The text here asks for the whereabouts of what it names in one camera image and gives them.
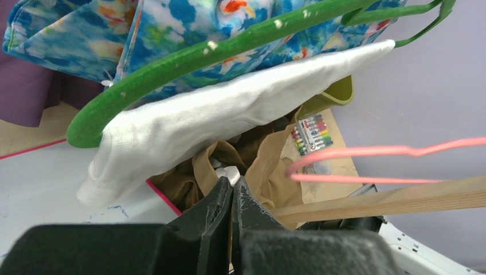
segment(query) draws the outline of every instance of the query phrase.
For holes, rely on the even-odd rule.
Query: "olive green container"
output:
[[[298,118],[314,115],[331,106],[344,106],[351,102],[354,94],[352,92],[352,79],[347,76],[334,82],[329,88],[319,95],[313,96],[302,104]]]

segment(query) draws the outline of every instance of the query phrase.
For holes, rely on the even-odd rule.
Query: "crayon package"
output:
[[[333,144],[322,115],[299,120],[292,131],[292,138],[301,156]]]

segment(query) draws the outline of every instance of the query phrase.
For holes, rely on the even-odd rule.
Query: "purple fabric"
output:
[[[0,1],[0,23],[18,0]],[[65,101],[80,109],[103,91],[101,84],[54,72],[0,52],[0,119],[38,127],[45,108]]]

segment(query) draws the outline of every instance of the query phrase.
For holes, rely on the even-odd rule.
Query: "blue floral fabric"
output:
[[[150,62],[199,42],[222,41],[249,26],[320,0],[21,0],[3,50],[95,81],[119,81]],[[368,10],[403,6],[381,0]],[[340,17],[200,69],[149,94],[168,98],[242,74],[373,42],[394,20],[345,27]]]

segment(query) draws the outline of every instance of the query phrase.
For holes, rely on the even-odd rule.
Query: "wire hanger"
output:
[[[73,119],[66,138],[74,147],[94,148],[103,129],[120,112],[149,94],[186,74],[221,62],[272,41],[300,32],[340,15],[346,26],[372,23],[425,13],[441,4],[440,13],[424,30],[397,41],[395,47],[418,39],[444,20],[456,0],[434,0],[429,4],[366,11],[377,0],[325,0],[257,23],[241,34],[221,42],[202,42],[154,61],[136,70],[90,101]]]
[[[441,143],[425,148],[412,148],[408,146],[371,146],[371,147],[350,147],[330,148],[314,152],[304,156],[287,167],[285,175],[292,180],[302,182],[342,182],[342,183],[375,183],[375,184],[423,184],[437,183],[441,180],[435,179],[395,179],[395,178],[367,178],[360,176],[339,176],[339,175],[317,175],[317,174],[296,174],[303,167],[320,162],[326,159],[349,158],[355,156],[425,156],[440,151],[461,147],[486,145],[486,137],[475,137],[471,139],[458,139],[452,142]]]

